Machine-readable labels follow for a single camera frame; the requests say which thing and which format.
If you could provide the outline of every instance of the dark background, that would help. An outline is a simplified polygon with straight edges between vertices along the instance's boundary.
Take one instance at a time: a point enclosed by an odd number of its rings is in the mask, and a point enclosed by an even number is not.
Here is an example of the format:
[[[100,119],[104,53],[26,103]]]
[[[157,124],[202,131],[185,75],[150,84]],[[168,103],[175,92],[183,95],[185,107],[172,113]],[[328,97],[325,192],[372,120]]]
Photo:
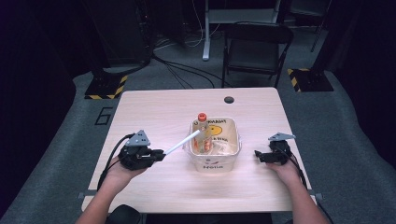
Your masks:
[[[203,12],[204,1],[195,2],[199,14],[203,15],[200,12]],[[229,1],[228,6],[268,7],[262,4],[263,1],[246,1],[243,6],[236,2]],[[1,2],[0,216],[37,165],[73,104],[73,78],[89,72],[93,66],[111,66],[101,39],[103,32],[95,26],[86,4],[78,0]],[[120,0],[118,4],[131,2]],[[192,15],[187,1],[163,0],[156,4],[171,6],[174,13],[152,9],[155,15],[150,15],[149,22],[153,30],[169,32],[169,37],[182,44],[184,31],[181,20],[191,21],[191,29],[197,29],[192,22],[194,19],[187,16]],[[395,3],[391,0],[381,3],[334,1],[327,29],[329,36],[335,34],[339,38],[326,40],[324,46],[328,47],[322,49],[318,58],[326,66],[332,62],[331,69],[348,92],[361,128],[378,153],[396,167],[394,8]],[[348,13],[355,15],[357,12],[356,17],[348,17]],[[161,20],[159,18],[166,18],[166,15],[174,15],[168,19],[175,29],[161,30],[159,27],[163,26],[156,26]],[[344,23],[341,26],[344,29],[340,29],[340,22]],[[132,39],[141,38],[139,27],[131,29],[135,29],[130,32]],[[112,34],[125,45],[131,41],[123,32]],[[136,50],[133,49],[130,52],[129,63],[140,55],[136,56],[134,52]]]

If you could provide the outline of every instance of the gray carpet floor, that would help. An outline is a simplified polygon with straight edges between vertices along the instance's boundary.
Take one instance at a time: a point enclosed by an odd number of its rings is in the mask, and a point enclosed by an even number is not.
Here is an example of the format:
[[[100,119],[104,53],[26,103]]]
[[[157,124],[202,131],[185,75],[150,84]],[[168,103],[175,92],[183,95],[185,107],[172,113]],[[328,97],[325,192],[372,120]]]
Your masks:
[[[322,34],[315,52],[311,53],[315,37],[312,30],[299,29],[294,33],[277,89],[290,127],[297,136],[297,146],[313,189],[324,195],[321,203],[334,223],[396,223],[396,171],[378,156],[361,131],[354,107],[336,77],[331,72],[325,73],[334,91],[294,91],[287,69],[312,66],[325,36]],[[202,61],[203,44],[194,48],[170,45],[154,52],[164,60],[197,67],[220,77],[222,38],[212,40],[208,62]],[[195,89],[211,88],[202,77],[175,71]],[[208,77],[219,88],[219,79]],[[91,181],[110,125],[110,122],[95,125],[96,119],[104,107],[109,107],[105,111],[111,121],[119,102],[119,99],[84,100],[91,80],[91,73],[74,79],[77,94],[63,125],[0,220],[1,224],[74,223],[81,214],[82,200],[78,194],[87,189]],[[233,84],[235,87],[260,86],[262,83],[257,80],[251,77]],[[172,89],[183,87],[165,65],[154,60],[129,75],[124,87],[125,91]],[[283,224],[290,217],[289,212],[273,214],[275,224]]]

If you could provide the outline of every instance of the human arm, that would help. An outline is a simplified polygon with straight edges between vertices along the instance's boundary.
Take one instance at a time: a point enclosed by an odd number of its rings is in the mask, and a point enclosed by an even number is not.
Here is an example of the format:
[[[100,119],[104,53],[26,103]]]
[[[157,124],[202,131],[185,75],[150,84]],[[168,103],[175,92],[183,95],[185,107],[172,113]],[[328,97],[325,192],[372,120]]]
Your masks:
[[[118,160],[117,157],[112,159],[110,164],[115,164],[108,170],[101,188],[99,188],[85,211],[76,221],[76,224],[105,223],[108,209],[116,195],[129,184],[132,178],[147,170],[130,171],[122,167],[122,165],[117,162]]]
[[[308,191],[301,182],[298,169],[293,162],[287,161],[283,165],[266,163],[266,165],[276,171],[279,178],[289,190],[294,224],[329,223],[308,194]]]

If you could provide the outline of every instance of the orange bottle cap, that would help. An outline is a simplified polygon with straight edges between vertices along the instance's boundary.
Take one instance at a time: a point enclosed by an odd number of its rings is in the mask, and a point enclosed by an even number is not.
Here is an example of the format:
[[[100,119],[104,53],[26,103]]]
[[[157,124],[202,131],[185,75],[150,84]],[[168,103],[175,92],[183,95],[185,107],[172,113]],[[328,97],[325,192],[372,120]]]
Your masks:
[[[206,114],[205,113],[200,113],[198,115],[198,120],[201,121],[201,122],[206,121]]]

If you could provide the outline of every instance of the black chair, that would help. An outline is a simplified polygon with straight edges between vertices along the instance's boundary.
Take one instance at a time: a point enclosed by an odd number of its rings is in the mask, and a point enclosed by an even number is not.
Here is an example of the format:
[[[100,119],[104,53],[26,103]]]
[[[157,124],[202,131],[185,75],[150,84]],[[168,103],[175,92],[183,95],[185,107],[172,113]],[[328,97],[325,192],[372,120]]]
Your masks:
[[[311,52],[314,51],[315,45],[318,42],[320,32],[329,12],[332,0],[290,0],[289,14],[296,19],[301,18],[311,20],[319,24],[316,33],[317,36],[312,46]]]
[[[224,58],[221,87],[229,71],[276,76],[277,87],[293,32],[273,23],[237,22],[224,32]]]

